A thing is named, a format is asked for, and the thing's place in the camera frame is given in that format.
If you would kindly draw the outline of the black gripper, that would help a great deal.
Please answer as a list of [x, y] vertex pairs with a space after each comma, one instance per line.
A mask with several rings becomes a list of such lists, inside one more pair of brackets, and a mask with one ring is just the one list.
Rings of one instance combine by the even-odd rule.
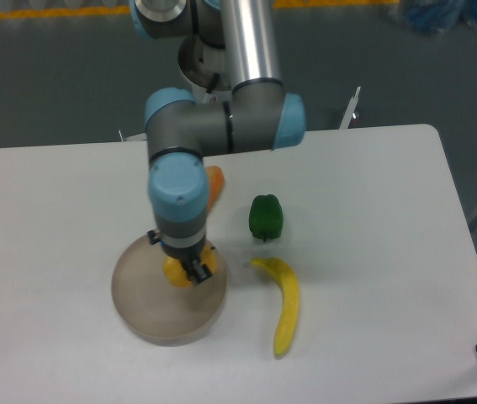
[[176, 238], [166, 235], [161, 236], [159, 229], [149, 230], [146, 235], [151, 245], [160, 243], [163, 252], [167, 256], [180, 261], [187, 273], [188, 279], [193, 284], [202, 284], [212, 277], [213, 274], [209, 266], [201, 263], [200, 254], [206, 246], [205, 235]]

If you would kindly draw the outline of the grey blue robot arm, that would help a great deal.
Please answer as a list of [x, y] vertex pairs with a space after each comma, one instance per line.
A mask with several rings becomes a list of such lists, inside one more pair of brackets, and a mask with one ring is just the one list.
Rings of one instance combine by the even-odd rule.
[[148, 195], [153, 244], [176, 258], [188, 280], [212, 275], [202, 263], [209, 180], [205, 157], [296, 146], [305, 106], [284, 90], [268, 1], [133, 1], [135, 27], [152, 39], [183, 36], [222, 50], [227, 100], [200, 104], [187, 90], [164, 88], [146, 101]]

